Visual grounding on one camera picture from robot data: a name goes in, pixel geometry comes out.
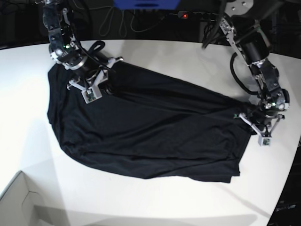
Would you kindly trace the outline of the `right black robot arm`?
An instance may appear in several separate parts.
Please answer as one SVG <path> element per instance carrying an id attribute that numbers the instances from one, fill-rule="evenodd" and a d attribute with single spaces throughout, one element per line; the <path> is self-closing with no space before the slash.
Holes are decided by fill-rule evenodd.
<path id="1" fill-rule="evenodd" d="M 101 54 L 105 42 L 97 40 L 85 49 L 78 40 L 73 22 L 73 10 L 66 0 L 42 0 L 43 24 L 48 30 L 49 54 L 52 60 L 76 76 L 68 81 L 81 91 L 86 104 L 100 98 L 103 93 L 113 94 L 109 75 L 114 64 L 122 57 L 108 58 Z"/>

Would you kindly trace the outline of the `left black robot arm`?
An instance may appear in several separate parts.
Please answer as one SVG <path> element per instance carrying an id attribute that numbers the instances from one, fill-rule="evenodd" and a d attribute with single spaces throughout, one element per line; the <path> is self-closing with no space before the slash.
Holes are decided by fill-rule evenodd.
<path id="1" fill-rule="evenodd" d="M 224 0 L 218 21 L 226 40 L 235 51 L 230 70 L 235 81 L 248 94 L 257 97 L 257 106 L 240 113 L 241 118 L 258 135 L 260 146 L 270 146 L 272 132 L 285 119 L 283 112 L 290 106 L 290 96 L 279 83 L 279 71 L 269 61 L 271 42 L 261 28 L 260 21 L 267 18 L 282 0 Z M 250 69 L 258 88 L 249 90 L 234 71 L 234 60 L 239 57 Z"/>

